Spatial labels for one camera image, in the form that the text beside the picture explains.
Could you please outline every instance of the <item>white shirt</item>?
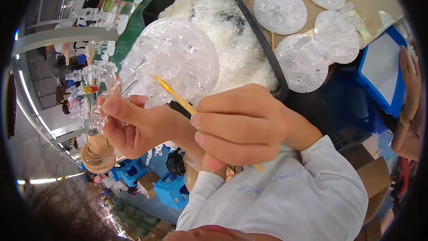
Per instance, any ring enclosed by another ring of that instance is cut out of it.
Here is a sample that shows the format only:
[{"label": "white shirt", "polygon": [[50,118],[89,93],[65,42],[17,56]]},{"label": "white shirt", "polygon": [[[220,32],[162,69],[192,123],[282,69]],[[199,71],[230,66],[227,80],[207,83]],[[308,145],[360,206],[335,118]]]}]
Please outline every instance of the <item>white shirt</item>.
[{"label": "white shirt", "polygon": [[[71,27],[75,22],[76,22],[76,19],[68,19],[68,20],[66,20],[66,21],[64,21],[64,22],[62,22],[62,23],[57,24],[57,25],[55,26],[55,29],[59,29],[59,28],[69,28],[69,27]],[[64,43],[55,45],[54,47],[55,47],[56,52],[63,53],[63,46],[64,46]],[[76,47],[78,47],[78,48],[79,48],[79,47],[83,47],[83,49],[78,49],[78,50],[77,50],[77,54],[78,54],[78,56],[79,56],[79,55],[82,55],[82,54],[85,54],[85,49],[84,49],[84,47],[86,47],[86,43],[85,43],[85,42],[77,42],[77,43],[76,43]]]},{"label": "white shirt", "polygon": [[219,225],[283,241],[353,241],[368,206],[351,164],[324,136],[298,154],[283,145],[265,173],[249,166],[228,182],[199,172],[177,230]]}]

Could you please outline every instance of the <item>black bag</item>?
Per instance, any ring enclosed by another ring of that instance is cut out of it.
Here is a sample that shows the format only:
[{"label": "black bag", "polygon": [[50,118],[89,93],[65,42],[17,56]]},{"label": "black bag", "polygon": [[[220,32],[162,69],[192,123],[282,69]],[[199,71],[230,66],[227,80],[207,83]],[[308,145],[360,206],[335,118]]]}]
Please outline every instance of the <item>black bag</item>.
[{"label": "black bag", "polygon": [[184,175],[185,170],[185,162],[183,160],[183,155],[179,153],[181,148],[178,148],[173,153],[168,155],[167,159],[167,169],[173,175]]}]

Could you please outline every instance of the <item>tan desk fan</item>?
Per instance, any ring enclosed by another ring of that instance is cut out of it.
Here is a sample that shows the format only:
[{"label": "tan desk fan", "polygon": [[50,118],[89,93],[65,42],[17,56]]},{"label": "tan desk fan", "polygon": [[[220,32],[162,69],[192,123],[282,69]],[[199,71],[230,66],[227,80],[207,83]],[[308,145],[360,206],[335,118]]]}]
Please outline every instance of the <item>tan desk fan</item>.
[{"label": "tan desk fan", "polygon": [[109,172],[116,164],[115,148],[98,131],[88,131],[88,142],[80,152],[83,165],[93,174]]}]

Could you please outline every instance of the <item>wooden stick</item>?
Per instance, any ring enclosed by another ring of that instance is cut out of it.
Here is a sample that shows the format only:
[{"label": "wooden stick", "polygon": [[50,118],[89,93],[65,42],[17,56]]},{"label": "wooden stick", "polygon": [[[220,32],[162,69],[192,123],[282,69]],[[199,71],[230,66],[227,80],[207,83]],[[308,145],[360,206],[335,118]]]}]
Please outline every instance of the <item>wooden stick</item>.
[{"label": "wooden stick", "polygon": [[270,47],[275,50],[275,34],[270,32]]},{"label": "wooden stick", "polygon": [[[195,115],[198,112],[193,106],[191,106],[185,99],[183,99],[177,92],[175,92],[165,81],[163,81],[160,77],[154,76],[154,79],[181,105],[186,111],[188,111],[191,115]],[[260,172],[265,172],[265,169],[260,165],[253,165]]]}]

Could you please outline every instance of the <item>finger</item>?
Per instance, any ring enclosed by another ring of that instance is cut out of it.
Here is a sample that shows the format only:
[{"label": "finger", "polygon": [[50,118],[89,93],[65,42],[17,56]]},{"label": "finger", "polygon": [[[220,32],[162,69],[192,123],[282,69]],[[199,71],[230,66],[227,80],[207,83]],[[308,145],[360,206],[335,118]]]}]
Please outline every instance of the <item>finger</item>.
[{"label": "finger", "polygon": [[141,95],[132,95],[130,102],[132,104],[137,105],[140,108],[144,108],[148,97],[147,96],[141,96]]},{"label": "finger", "polygon": [[103,110],[114,118],[140,127],[144,124],[144,109],[117,96],[109,97],[103,104]]},{"label": "finger", "polygon": [[255,165],[275,159],[278,147],[268,147],[263,144],[237,144],[221,138],[197,132],[195,141],[207,153],[218,160],[235,166]]},{"label": "finger", "polygon": [[419,50],[418,50],[418,46],[416,45],[416,40],[415,40],[415,38],[413,38],[413,39],[410,41],[410,45],[412,45],[413,50],[415,51],[416,56],[418,56],[418,58],[420,58],[420,56],[419,56]]},{"label": "finger", "polygon": [[270,120],[246,115],[197,113],[192,125],[199,131],[234,143],[268,144],[278,140]]},{"label": "finger", "polygon": [[98,96],[98,98],[97,98],[97,104],[103,106],[105,100],[106,99],[103,96]]},{"label": "finger", "polygon": [[135,141],[135,126],[128,125],[125,128],[125,138],[126,138],[126,146],[128,148],[134,148]]},{"label": "finger", "polygon": [[219,94],[203,98],[198,106],[199,112],[212,112],[233,115],[249,115],[266,118],[265,98],[272,97],[261,85],[248,84]]},{"label": "finger", "polygon": [[222,167],[224,167],[225,165],[226,163],[218,160],[217,158],[213,157],[209,153],[205,153],[204,158],[202,159],[202,168],[203,170],[208,172],[217,171]]},{"label": "finger", "polygon": [[113,117],[108,117],[108,122],[103,128],[103,134],[106,139],[109,140],[110,144],[113,145],[119,151],[125,151],[126,149],[126,137],[124,131],[117,127]]},{"label": "finger", "polygon": [[401,46],[400,49],[400,67],[402,71],[406,70],[406,56],[407,56],[407,49],[405,46]]},{"label": "finger", "polygon": [[415,66],[416,76],[420,77],[421,70],[419,68],[419,58],[412,55],[413,65]]}]

